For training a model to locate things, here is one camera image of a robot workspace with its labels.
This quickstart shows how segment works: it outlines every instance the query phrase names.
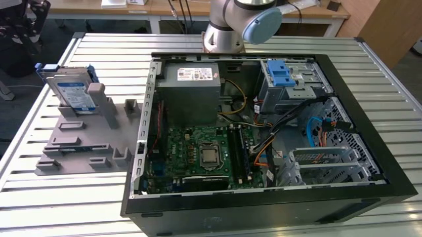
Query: metal table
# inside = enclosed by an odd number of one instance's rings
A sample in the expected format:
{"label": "metal table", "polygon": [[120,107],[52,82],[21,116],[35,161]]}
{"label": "metal table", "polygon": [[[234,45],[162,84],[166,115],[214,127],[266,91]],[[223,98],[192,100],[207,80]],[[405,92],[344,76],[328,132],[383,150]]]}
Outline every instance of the metal table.
{"label": "metal table", "polygon": [[[151,52],[198,52],[200,36],[85,34],[73,38],[60,65],[96,68],[115,103],[143,102]],[[422,193],[422,107],[365,43],[354,39],[274,37],[248,52],[327,54],[363,110]],[[35,164],[57,116],[45,86],[0,162],[0,234],[11,236],[144,236],[121,218],[125,173],[36,176]],[[421,236],[422,195],[385,205],[350,221],[226,233],[239,236]]]}

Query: yellow wire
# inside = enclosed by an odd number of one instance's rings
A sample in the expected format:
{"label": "yellow wire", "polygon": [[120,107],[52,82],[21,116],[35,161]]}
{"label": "yellow wire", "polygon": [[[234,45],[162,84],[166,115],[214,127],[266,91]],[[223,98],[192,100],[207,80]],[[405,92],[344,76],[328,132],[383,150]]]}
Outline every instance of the yellow wire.
{"label": "yellow wire", "polygon": [[244,107],[246,107],[246,95],[244,95],[243,90],[242,90],[240,87],[236,85],[236,83],[234,83],[231,80],[226,79],[226,81],[228,81],[228,82],[238,88],[238,90],[240,91],[240,93],[242,93],[242,95],[243,95],[243,105],[242,105],[242,107],[240,107],[238,110],[235,110],[235,111],[219,112],[219,113],[218,113],[219,115],[232,115],[232,114],[240,112],[240,111],[244,109]]}
{"label": "yellow wire", "polygon": [[275,140],[275,138],[272,138],[272,140],[266,144],[266,146],[262,148],[260,152],[258,153],[258,156],[255,158],[255,165],[260,165],[260,166],[268,166],[267,164],[264,163],[258,163],[258,160],[259,160],[259,157],[262,155],[262,153],[264,152],[267,146],[270,146],[271,142]]}
{"label": "yellow wire", "polygon": [[262,126],[262,125],[263,125],[263,123],[259,123],[259,122],[258,122],[258,120],[256,120],[256,115],[254,115],[254,124],[258,125],[258,126]]}

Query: wooden desk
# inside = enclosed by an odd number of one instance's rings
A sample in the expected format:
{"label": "wooden desk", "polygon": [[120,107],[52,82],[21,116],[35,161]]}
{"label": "wooden desk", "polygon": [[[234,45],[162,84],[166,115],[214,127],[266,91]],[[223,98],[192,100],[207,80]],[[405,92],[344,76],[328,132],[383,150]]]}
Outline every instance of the wooden desk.
{"label": "wooden desk", "polygon": [[145,5],[128,4],[127,8],[101,9],[101,0],[48,0],[52,4],[49,14],[148,14],[152,0]]}
{"label": "wooden desk", "polygon": [[[175,20],[167,0],[148,0],[145,5],[128,4],[127,8],[101,9],[101,0],[49,0],[52,3],[48,18],[51,19],[97,19],[97,20],[148,20],[152,34],[160,34],[159,21]],[[190,9],[194,21],[210,20],[210,1],[190,1]],[[326,9],[328,0],[322,0],[322,7],[311,6],[302,10],[303,24],[327,24],[324,37],[335,37],[350,14],[343,7],[338,12]],[[183,19],[179,1],[172,1],[179,19]],[[296,23],[299,13],[294,11],[283,16],[283,23]]]}
{"label": "wooden desk", "polygon": [[[302,23],[303,24],[327,24],[328,28],[324,32],[324,37],[335,37],[336,32],[343,24],[344,19],[350,17],[348,12],[340,6],[338,11],[331,11],[326,9],[330,0],[322,0],[322,7],[311,6],[300,10],[302,12]],[[187,14],[186,2],[183,3],[184,13]],[[195,0],[188,1],[190,9],[192,13],[194,21],[208,21],[210,20],[210,1],[207,0]],[[183,20],[183,13],[180,10],[179,1],[174,1],[172,5],[178,11],[179,19]],[[167,0],[152,0],[152,5],[150,9],[150,14],[154,16],[154,21],[160,20],[174,20],[171,15],[168,1]],[[299,21],[299,12],[294,11],[283,15],[283,23],[298,23]]]}

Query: green circuit board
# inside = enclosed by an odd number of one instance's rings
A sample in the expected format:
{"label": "green circuit board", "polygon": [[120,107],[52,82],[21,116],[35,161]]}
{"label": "green circuit board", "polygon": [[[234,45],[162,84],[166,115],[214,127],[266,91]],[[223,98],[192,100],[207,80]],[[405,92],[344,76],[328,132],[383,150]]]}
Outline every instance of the green circuit board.
{"label": "green circuit board", "polygon": [[[255,144],[250,127],[242,129],[247,146]],[[218,167],[203,167],[200,163],[200,149],[218,147]],[[224,175],[230,177],[228,189],[263,187],[263,178],[259,170],[250,173],[251,179],[239,183],[232,178],[232,164],[227,140],[227,127],[171,127],[167,135],[166,161],[152,163],[152,169],[160,169],[160,176],[154,177],[155,193],[172,193],[172,182],[178,177],[192,175]]]}

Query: floor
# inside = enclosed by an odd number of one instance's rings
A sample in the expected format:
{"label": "floor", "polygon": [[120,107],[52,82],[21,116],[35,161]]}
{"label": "floor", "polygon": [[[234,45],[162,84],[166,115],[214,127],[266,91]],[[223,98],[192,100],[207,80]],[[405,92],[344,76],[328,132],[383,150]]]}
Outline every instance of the floor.
{"label": "floor", "polygon": [[[35,57],[35,62],[56,63],[64,52],[64,49],[71,41],[73,32],[84,32],[85,24],[83,20],[65,20],[65,27],[57,27],[55,20],[48,20],[43,29],[41,40],[44,48],[41,54]],[[89,25],[95,33],[144,33],[150,30],[150,25],[145,21],[127,21],[127,20],[91,20]],[[179,34],[179,26],[174,21],[164,21],[160,25],[163,34]],[[207,27],[207,22],[195,22],[192,27],[192,34],[199,34]],[[398,66],[393,69],[393,73],[405,84],[419,102],[422,102],[422,57],[407,53]],[[0,79],[5,85],[37,85],[43,86],[43,82],[36,74],[31,74],[23,78],[11,78],[0,70]],[[12,101],[3,101],[0,99],[0,157],[4,154],[8,142],[1,140],[11,140],[19,130],[20,124],[25,119],[27,113],[37,98],[40,87],[11,87],[15,93]]]}

